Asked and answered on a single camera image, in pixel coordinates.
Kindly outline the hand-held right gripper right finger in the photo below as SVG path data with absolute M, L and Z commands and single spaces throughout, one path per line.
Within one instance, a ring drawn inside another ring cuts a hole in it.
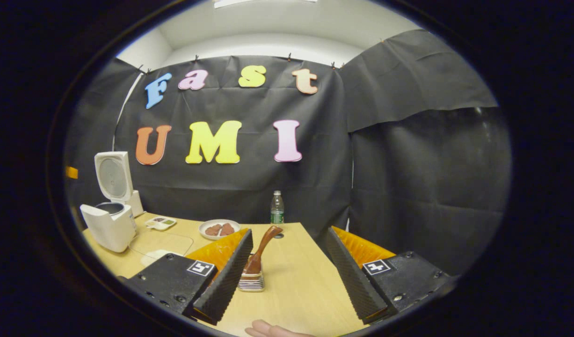
M 337 227 L 328 230 L 326 246 L 364 324 L 418 306 L 448 290 L 456 280 L 416 252 L 394 254 Z

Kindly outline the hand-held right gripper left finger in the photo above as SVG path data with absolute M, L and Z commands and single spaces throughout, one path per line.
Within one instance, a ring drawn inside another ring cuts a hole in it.
M 253 248 L 249 228 L 180 256 L 163 254 L 133 277 L 133 292 L 167 311 L 216 325 L 224 316 Z

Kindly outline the brown wooden spoon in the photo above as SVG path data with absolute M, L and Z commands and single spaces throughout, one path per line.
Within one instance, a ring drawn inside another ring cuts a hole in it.
M 274 238 L 276 235 L 282 233 L 283 229 L 273 225 L 268 228 L 268 230 L 263 235 L 258 250 L 249 258 L 246 263 L 243 274 L 257 274 L 262 270 L 262 255 L 265 251 L 266 245 Z

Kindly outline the white rice cooker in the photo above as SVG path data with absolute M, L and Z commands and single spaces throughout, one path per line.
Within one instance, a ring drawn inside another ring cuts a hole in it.
M 103 196 L 109 201 L 80 205 L 81 215 L 95 241 L 122 253 L 137 232 L 135 216 L 127 204 L 134 187 L 126 151 L 99 152 L 94 156 L 95 173 Z

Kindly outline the white round plate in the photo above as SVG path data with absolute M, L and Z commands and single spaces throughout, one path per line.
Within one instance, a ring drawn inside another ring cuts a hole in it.
M 210 235 L 206 235 L 206 234 L 205 234 L 205 229 L 206 229 L 206 228 L 208 228 L 208 227 L 210 227 L 210 226 L 213 226 L 213 225 L 215 225 L 215 224 L 221 224 L 221 225 L 223 225 L 223 224 L 225 224 L 225 223 L 231 223 L 231 225 L 233 226 L 233 228 L 234 228 L 234 230 L 235 230 L 235 233 L 240 231 L 240 224 L 238 224 L 237 222 L 235 222 L 235 221 L 233 221 L 233 220 L 215 219 L 215 220 L 208 220 L 208 221 L 206 221 L 206 222 L 203 222 L 203 224 L 201 224 L 201 225 L 199 226 L 199 233 L 200 233 L 201 236 L 205 237 L 206 239 L 210 239 L 210 240 L 214 240 L 214 241 L 215 241 L 215 240 L 222 239 L 222 238 L 225 238 L 225 237 L 227 237 L 227 235 L 225 235 L 225 236 L 219 236 L 219 235 L 218 235 L 217 237 L 214 237 L 214 236 L 210 236 Z

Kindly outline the white toaster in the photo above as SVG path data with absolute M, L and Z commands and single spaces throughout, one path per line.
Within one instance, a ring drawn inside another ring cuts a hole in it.
M 137 217 L 145 213 L 138 190 L 131 192 L 131 197 L 127 204 L 130 205 L 133 216 Z

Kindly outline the white divided sauce dish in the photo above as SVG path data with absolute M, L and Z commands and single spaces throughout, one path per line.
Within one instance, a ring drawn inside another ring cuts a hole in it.
M 155 216 L 152 219 L 146 220 L 144 224 L 146 228 L 163 232 L 171 228 L 172 226 L 175 226 L 176 219 L 169 218 L 166 216 Z

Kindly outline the clear water bottle green label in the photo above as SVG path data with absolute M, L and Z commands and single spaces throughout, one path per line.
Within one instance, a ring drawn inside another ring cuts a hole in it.
M 272 201 L 270 203 L 270 223 L 283 224 L 284 223 L 284 202 L 280 190 L 273 192 Z

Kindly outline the long ceiling light panel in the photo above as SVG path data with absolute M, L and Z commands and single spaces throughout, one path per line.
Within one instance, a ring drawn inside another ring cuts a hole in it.
M 214 0 L 213 8 L 220 9 L 248 3 L 317 3 L 318 0 Z

